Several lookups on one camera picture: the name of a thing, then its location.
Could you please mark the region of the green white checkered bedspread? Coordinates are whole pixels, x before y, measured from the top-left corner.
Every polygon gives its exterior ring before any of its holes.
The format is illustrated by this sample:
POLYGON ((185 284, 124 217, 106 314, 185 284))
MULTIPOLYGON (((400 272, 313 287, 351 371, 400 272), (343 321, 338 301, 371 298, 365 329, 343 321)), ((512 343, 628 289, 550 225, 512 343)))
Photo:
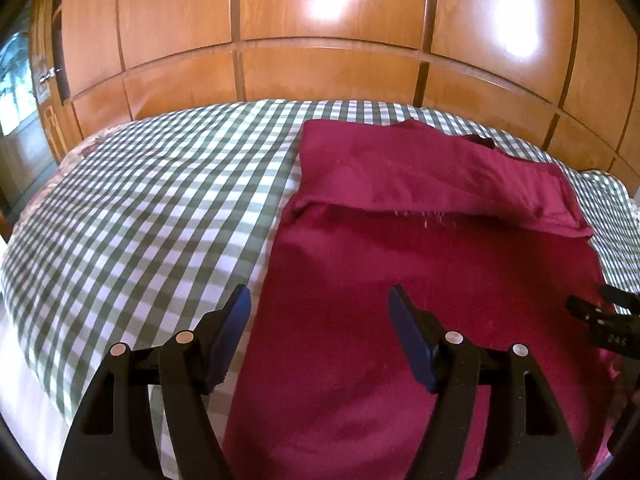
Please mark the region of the green white checkered bedspread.
MULTIPOLYGON (((203 399, 224 454, 271 248, 302 180, 299 145, 310 120, 415 120, 447 136, 477 136, 515 158, 555 164, 592 229, 600 288, 638 290, 639 226, 626 188, 504 132, 427 108, 358 101, 263 100, 168 113, 132 122, 100 144, 12 235, 3 261, 3 298, 26 360, 70 426, 113 344, 161 346, 194 330, 242 284, 250 317, 224 382, 203 399)), ((149 398, 160 466, 181 477, 160 387, 150 387, 149 398)), ((478 479, 487 401, 487 388, 479 388, 457 478, 478 479)))

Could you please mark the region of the wooden panelled wardrobe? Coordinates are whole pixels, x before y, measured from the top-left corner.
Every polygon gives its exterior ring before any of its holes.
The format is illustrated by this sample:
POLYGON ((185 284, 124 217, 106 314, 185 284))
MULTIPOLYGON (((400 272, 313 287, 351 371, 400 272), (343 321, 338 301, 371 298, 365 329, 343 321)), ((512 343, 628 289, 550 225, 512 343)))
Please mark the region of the wooden panelled wardrobe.
POLYGON ((50 151, 213 103, 373 100, 639 186, 639 29, 616 0, 32 0, 50 151))

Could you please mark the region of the floral bed sheet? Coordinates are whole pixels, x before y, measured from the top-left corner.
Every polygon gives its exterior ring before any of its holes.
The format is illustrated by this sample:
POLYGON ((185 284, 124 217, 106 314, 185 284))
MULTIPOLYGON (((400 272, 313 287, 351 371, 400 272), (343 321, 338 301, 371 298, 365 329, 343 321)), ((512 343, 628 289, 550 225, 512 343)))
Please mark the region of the floral bed sheet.
POLYGON ((100 144, 105 142, 113 134, 118 133, 120 130, 128 126, 130 126, 130 122, 104 128, 92 136, 89 136, 88 139, 83 140, 81 144, 77 145, 76 148, 73 148, 67 155, 65 155, 52 176, 27 202, 25 208, 18 216, 17 222, 14 223, 13 233, 17 233, 24 226, 27 220, 36 212, 36 210, 43 204, 44 200, 64 180, 64 178, 67 177, 93 151, 95 151, 100 144))

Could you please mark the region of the dark red cloth garment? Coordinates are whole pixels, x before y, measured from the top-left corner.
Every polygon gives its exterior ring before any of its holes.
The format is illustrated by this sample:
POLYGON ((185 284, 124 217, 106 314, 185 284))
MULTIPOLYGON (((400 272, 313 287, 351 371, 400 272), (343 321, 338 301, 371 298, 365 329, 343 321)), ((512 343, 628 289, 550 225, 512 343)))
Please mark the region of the dark red cloth garment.
POLYGON ((565 309, 603 273, 561 169, 415 120, 310 120, 299 159, 224 435, 235 477, 404 476, 435 399, 390 322, 394 285, 474 344, 525 344, 592 468, 612 356, 565 309))

